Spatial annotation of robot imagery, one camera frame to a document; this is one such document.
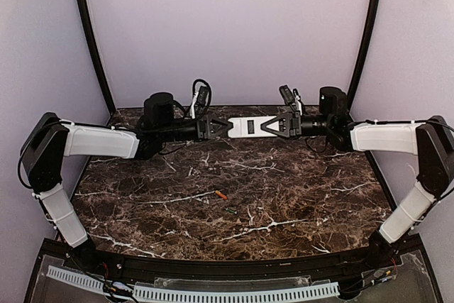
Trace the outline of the white red remote control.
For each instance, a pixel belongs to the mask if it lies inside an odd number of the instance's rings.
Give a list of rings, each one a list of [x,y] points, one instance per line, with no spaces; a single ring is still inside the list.
[[[261,124],[274,119],[275,116],[233,117],[228,121],[233,127],[227,132],[229,138],[268,138],[277,137],[261,129]]]

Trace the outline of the orange battery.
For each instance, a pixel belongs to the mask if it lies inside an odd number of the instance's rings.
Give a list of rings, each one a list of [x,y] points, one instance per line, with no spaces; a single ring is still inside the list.
[[[228,197],[225,194],[223,194],[222,192],[220,192],[220,191],[215,191],[215,194],[218,195],[220,198],[222,198],[224,200],[228,199]]]

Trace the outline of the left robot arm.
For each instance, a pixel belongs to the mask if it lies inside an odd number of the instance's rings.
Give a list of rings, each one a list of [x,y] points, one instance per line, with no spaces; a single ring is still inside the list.
[[[92,248],[63,185],[64,158],[74,155],[148,160],[168,142],[205,141],[230,129],[229,121],[208,115],[211,94],[207,87],[194,93],[189,117],[175,118],[179,106],[172,94],[158,92],[144,102],[135,128],[103,127],[65,121],[45,113],[23,144],[17,173],[32,191],[53,226],[73,249]]]

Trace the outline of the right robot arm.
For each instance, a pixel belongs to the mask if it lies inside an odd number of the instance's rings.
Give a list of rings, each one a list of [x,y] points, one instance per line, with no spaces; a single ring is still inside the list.
[[[398,240],[434,206],[453,193],[453,128],[442,116],[415,121],[353,121],[348,97],[337,87],[319,90],[319,114],[307,116],[296,90],[279,92],[291,112],[261,123],[260,129],[283,138],[325,136],[338,150],[384,151],[417,156],[419,173],[409,193],[369,237],[365,262],[377,268],[397,251]]]

